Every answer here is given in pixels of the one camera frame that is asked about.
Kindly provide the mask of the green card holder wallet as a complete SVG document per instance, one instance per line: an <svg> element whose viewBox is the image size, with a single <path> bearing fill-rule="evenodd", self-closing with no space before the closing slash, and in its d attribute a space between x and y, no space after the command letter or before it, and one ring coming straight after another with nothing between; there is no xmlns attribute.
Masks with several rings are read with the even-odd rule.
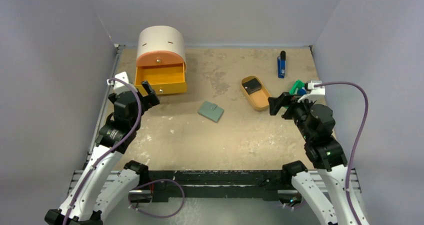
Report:
<svg viewBox="0 0 424 225"><path fill-rule="evenodd" d="M215 123L217 123L224 113L224 109L215 103L204 101L197 113Z"/></svg>

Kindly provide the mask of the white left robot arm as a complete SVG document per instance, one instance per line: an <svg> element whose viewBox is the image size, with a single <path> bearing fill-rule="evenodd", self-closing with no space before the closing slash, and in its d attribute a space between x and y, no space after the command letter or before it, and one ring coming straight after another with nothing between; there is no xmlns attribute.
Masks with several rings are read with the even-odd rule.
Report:
<svg viewBox="0 0 424 225"><path fill-rule="evenodd" d="M44 220L49 225L102 225L130 189L142 190L149 184L148 166L131 161L111 185L103 188L112 169L135 139L144 113L160 104L146 80L141 83L145 96L122 79L111 78L107 83L114 86L114 92L108 96L113 112L98 131L91 157L75 187L59 208L47 211Z"/></svg>

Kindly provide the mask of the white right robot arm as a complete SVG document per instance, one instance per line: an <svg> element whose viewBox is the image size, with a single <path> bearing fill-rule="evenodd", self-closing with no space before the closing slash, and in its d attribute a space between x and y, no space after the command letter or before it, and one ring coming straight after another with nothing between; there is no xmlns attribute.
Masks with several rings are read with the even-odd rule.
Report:
<svg viewBox="0 0 424 225"><path fill-rule="evenodd" d="M326 105L302 100L299 95L288 92L267 100L272 116L280 108L286 108L282 118L294 121L303 136L305 154L324 183L327 194L316 185L299 160L282 166L282 185L295 188L322 225L367 225L369 222L360 201L349 189L351 169L344 150L332 135L335 126L333 111Z"/></svg>

